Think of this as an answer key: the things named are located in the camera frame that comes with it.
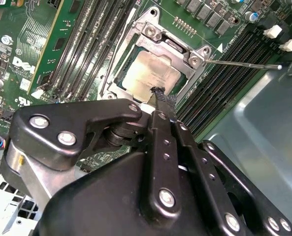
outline green circuit board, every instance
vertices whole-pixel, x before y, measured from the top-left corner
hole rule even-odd
[[[40,86],[40,78],[52,73],[59,62],[73,26],[77,20],[79,21],[77,17],[85,1],[77,2],[78,8],[74,8],[72,13],[70,9],[74,6],[74,0],[61,0],[60,5],[56,7],[53,7],[50,1],[27,0],[21,7],[10,7],[4,10],[2,19],[0,19],[0,61],[3,62],[2,67],[0,66],[0,79],[4,84],[0,89],[0,133],[2,135],[7,135],[11,115],[18,108],[52,103],[54,88],[46,91],[39,99],[32,94]],[[137,19],[149,7],[157,6],[160,9],[159,24],[161,26],[194,49],[206,44],[210,45],[211,59],[220,59],[225,52],[230,50],[233,42],[249,24],[245,21],[244,14],[252,10],[255,3],[254,0],[245,0],[237,4],[226,0],[210,1],[213,2],[214,7],[221,4],[222,20],[224,20],[225,12],[230,13],[230,18],[227,19],[230,27],[223,35],[219,35],[216,33],[217,27],[208,27],[206,21],[196,18],[200,8],[195,14],[187,10],[190,2],[191,0],[138,0],[135,4],[136,14],[133,19]],[[269,6],[273,2],[273,0],[260,1],[262,5],[257,11],[260,18],[274,14],[279,23],[285,24],[284,20],[292,14],[290,7],[275,0],[279,7],[272,11]],[[287,23],[287,26],[292,31],[292,20]],[[10,39],[8,45],[3,43],[5,36]],[[97,79],[94,80],[88,96],[89,100],[96,100],[99,77],[105,73],[110,58],[111,54],[107,56]],[[206,67],[203,76],[192,88],[199,86],[202,78],[209,73],[212,67],[212,65]],[[186,101],[187,97],[184,97],[178,107]],[[127,151],[127,148],[123,148],[114,155],[100,153],[89,158],[86,164],[96,168]]]

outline black clamp arm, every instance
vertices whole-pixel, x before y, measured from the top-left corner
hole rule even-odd
[[[151,115],[126,99],[16,112],[4,160],[39,186],[48,184],[46,173],[64,177],[81,158],[132,147],[82,178],[50,185],[35,236],[292,235],[290,221],[213,143],[197,145],[165,99],[156,94]],[[66,131],[72,144],[61,141]]]

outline motherboard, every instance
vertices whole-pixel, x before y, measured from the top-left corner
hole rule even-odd
[[[25,0],[0,8],[0,133],[23,106],[177,96],[200,140],[264,70],[292,51],[292,0]],[[129,151],[100,153],[89,172]]]

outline white plastic connector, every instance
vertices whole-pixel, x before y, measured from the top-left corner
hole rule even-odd
[[[43,94],[44,94],[44,90],[39,89],[39,90],[33,92],[33,93],[31,94],[31,96],[32,96],[32,97],[35,97],[36,99],[40,99],[41,96],[42,96]]]
[[[286,52],[292,52],[292,39],[288,40],[285,44],[280,45],[279,48]]]
[[[264,35],[268,38],[277,38],[283,29],[279,25],[274,25],[272,28],[264,30]]]

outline screw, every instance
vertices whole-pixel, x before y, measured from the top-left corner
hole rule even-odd
[[[44,117],[36,116],[30,119],[30,125],[38,129],[44,129],[49,125],[49,122]]]
[[[216,177],[215,177],[213,174],[209,174],[209,178],[210,178],[212,181],[215,181],[215,180],[216,180]]]
[[[134,112],[137,112],[137,111],[138,111],[136,105],[134,105],[134,104],[129,104],[128,107],[129,107],[132,111],[134,111]]]
[[[171,142],[170,142],[169,140],[166,140],[166,139],[165,139],[165,140],[164,140],[164,144],[167,145],[167,146],[169,146],[169,145],[171,144]]]
[[[184,124],[180,124],[181,129],[187,130],[187,127]]]
[[[212,144],[207,144],[207,146],[209,147],[209,149],[215,150],[215,147]]]
[[[279,231],[279,226],[277,225],[276,221],[275,221],[273,218],[268,217],[267,220],[268,220],[268,223],[270,224],[270,226],[271,226],[274,230]]]
[[[107,99],[115,99],[116,96],[113,93],[108,93]]]
[[[285,230],[287,230],[288,232],[290,232],[292,229],[290,228],[290,225],[287,223],[286,220],[284,219],[280,219],[280,223],[282,224],[282,226],[284,227]]]
[[[192,65],[192,66],[196,66],[197,63],[198,63],[198,57],[196,56],[193,56],[189,59],[189,63]]]
[[[175,204],[175,199],[172,193],[166,189],[162,189],[159,192],[159,198],[163,205],[166,207],[173,207]]]
[[[159,113],[158,116],[159,116],[161,119],[166,119],[166,116],[165,116],[165,114],[163,114],[163,113]]]
[[[229,227],[232,228],[234,231],[238,232],[240,230],[239,222],[236,220],[236,218],[233,215],[227,213],[226,221]]]
[[[163,155],[163,158],[164,158],[166,161],[168,161],[168,160],[170,160],[170,155],[167,154],[167,153],[165,153],[165,154]]]
[[[73,133],[68,132],[68,131],[61,132],[57,138],[61,144],[64,144],[67,146],[71,146],[76,143],[76,136]]]
[[[156,29],[153,26],[148,26],[145,30],[145,33],[148,37],[153,37],[156,35]]]

